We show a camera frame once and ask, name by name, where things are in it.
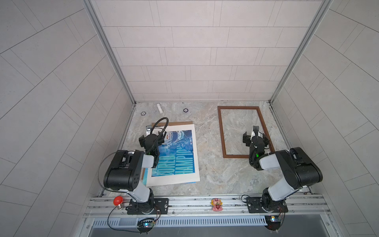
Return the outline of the brown wooden picture frame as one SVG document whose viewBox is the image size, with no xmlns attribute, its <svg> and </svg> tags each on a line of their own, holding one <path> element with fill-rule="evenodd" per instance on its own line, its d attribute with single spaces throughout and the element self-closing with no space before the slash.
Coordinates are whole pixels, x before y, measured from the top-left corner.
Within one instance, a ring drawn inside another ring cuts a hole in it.
<svg viewBox="0 0 379 237">
<path fill-rule="evenodd" d="M 254 126 L 258 127 L 259 137 L 264 136 L 268 139 L 264 151 L 275 151 L 258 106 L 218 106 L 217 110 L 225 159 L 249 158 L 249 141 L 255 135 Z"/>
</svg>

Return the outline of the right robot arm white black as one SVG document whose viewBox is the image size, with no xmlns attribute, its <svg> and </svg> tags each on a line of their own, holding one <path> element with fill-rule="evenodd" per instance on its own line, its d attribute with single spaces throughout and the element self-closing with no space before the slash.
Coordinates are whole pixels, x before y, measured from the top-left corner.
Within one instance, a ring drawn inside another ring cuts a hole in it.
<svg viewBox="0 0 379 237">
<path fill-rule="evenodd" d="M 249 147 L 249 164 L 258 171 L 280 168 L 283 178 L 274 185 L 265 188 L 260 200 L 247 197 L 251 206 L 259 206 L 265 212 L 283 211 L 284 201 L 303 187 L 320 183 L 323 175 L 319 167 L 300 148 L 266 153 L 269 139 L 253 127 L 253 136 L 244 133 L 242 142 Z"/>
</svg>

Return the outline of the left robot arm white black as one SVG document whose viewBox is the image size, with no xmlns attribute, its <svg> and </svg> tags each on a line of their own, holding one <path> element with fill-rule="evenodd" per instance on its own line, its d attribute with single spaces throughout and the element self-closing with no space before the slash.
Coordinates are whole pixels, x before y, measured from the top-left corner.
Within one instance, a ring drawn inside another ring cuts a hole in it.
<svg viewBox="0 0 379 237">
<path fill-rule="evenodd" d="M 145 151 L 118 150 L 114 153 L 103 178 L 108 191 L 125 193 L 131 197 L 132 213 L 149 214 L 154 208 L 154 194 L 140 180 L 145 168 L 155 168 L 159 162 L 159 146 L 164 143 L 165 132 L 141 136 L 139 142 Z"/>
</svg>

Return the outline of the brown backing board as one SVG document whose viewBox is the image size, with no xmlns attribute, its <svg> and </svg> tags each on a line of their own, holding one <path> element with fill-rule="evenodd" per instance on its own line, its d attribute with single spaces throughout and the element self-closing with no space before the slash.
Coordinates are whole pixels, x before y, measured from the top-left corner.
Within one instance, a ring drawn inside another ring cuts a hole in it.
<svg viewBox="0 0 379 237">
<path fill-rule="evenodd" d="M 164 127 L 165 122 L 160 122 L 158 123 L 157 127 Z M 183 122 L 169 122 L 168 126 L 177 126 L 177 125 L 188 125 L 188 124 L 193 124 L 192 121 L 183 121 Z"/>
</svg>

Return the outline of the blue poster with white mat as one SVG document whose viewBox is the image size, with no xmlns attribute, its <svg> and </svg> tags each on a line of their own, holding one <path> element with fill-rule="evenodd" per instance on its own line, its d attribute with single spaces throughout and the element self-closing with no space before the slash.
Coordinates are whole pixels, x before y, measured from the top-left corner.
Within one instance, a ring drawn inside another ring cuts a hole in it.
<svg viewBox="0 0 379 237">
<path fill-rule="evenodd" d="M 168 126 L 159 146 L 159 162 L 144 170 L 147 187 L 196 183 L 200 181 L 194 124 Z"/>
</svg>

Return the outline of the white cylinder tube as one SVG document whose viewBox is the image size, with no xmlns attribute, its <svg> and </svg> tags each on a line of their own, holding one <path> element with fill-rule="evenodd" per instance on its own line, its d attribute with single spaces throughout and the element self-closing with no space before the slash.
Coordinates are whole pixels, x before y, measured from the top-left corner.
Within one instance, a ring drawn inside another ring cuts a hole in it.
<svg viewBox="0 0 379 237">
<path fill-rule="evenodd" d="M 160 104 L 157 104 L 157 108 L 161 114 L 163 114 L 163 109 Z"/>
</svg>

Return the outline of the red emergency stop button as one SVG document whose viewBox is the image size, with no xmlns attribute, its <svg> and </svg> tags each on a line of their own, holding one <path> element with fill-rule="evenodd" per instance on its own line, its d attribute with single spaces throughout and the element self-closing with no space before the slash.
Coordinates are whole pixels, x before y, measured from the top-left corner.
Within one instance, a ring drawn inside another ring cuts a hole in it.
<svg viewBox="0 0 379 237">
<path fill-rule="evenodd" d="M 117 209 L 123 209 L 123 205 L 124 205 L 123 197 L 122 196 L 115 197 L 113 200 L 113 205 Z"/>
</svg>

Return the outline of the pink toy figurine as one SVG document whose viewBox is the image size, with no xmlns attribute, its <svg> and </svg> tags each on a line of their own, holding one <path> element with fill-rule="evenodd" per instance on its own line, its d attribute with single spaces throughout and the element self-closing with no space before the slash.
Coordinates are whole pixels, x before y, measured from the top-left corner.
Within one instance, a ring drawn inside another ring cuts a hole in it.
<svg viewBox="0 0 379 237">
<path fill-rule="evenodd" d="M 211 200 L 212 210 L 215 212 L 219 212 L 223 210 L 223 203 L 219 198 L 214 198 Z"/>
</svg>

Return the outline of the right circuit board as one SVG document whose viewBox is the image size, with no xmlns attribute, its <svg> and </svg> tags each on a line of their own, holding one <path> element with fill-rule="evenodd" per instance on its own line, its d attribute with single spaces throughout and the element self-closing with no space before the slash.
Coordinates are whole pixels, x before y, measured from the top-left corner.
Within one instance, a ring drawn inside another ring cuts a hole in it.
<svg viewBox="0 0 379 237">
<path fill-rule="evenodd" d="M 266 228 L 270 231 L 276 231 L 280 229 L 282 221 L 279 216 L 265 216 Z"/>
</svg>

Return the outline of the circuit board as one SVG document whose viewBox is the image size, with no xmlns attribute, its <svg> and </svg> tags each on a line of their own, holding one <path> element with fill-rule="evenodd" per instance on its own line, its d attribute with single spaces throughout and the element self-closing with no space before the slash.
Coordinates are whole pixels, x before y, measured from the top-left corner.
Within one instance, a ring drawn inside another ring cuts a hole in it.
<svg viewBox="0 0 379 237">
<path fill-rule="evenodd" d="M 156 224 L 156 220 L 154 218 L 145 218 L 137 223 L 137 230 L 140 233 L 148 233 L 153 229 Z"/>
<path fill-rule="evenodd" d="M 280 229 L 282 221 L 279 216 L 265 216 L 266 228 L 270 231 L 276 231 Z"/>
</svg>

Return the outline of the left circuit board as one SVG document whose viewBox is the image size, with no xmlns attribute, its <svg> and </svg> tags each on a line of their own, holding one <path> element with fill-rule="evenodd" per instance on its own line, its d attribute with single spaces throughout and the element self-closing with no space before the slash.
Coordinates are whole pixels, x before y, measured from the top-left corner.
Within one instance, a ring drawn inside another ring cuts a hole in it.
<svg viewBox="0 0 379 237">
<path fill-rule="evenodd" d="M 148 233 L 153 229 L 156 224 L 156 220 L 154 218 L 145 218 L 137 223 L 137 230 L 140 233 Z"/>
</svg>

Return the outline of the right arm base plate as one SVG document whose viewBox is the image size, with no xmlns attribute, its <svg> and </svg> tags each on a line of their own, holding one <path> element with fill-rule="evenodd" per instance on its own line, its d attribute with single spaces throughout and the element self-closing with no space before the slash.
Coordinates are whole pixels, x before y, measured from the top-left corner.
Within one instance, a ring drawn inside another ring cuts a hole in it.
<svg viewBox="0 0 379 237">
<path fill-rule="evenodd" d="M 247 197 L 249 213 L 287 213 L 288 207 L 285 200 L 273 201 L 270 197 Z"/>
</svg>

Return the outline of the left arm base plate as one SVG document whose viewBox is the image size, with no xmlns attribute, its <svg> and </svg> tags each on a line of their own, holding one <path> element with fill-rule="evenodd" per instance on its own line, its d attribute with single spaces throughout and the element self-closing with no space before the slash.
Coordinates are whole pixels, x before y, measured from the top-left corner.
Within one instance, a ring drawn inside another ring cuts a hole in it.
<svg viewBox="0 0 379 237">
<path fill-rule="evenodd" d="M 167 198 L 150 198 L 147 202 L 136 202 L 131 199 L 126 210 L 128 215 L 154 215 L 157 212 L 167 214 L 168 204 L 169 199 Z"/>
</svg>

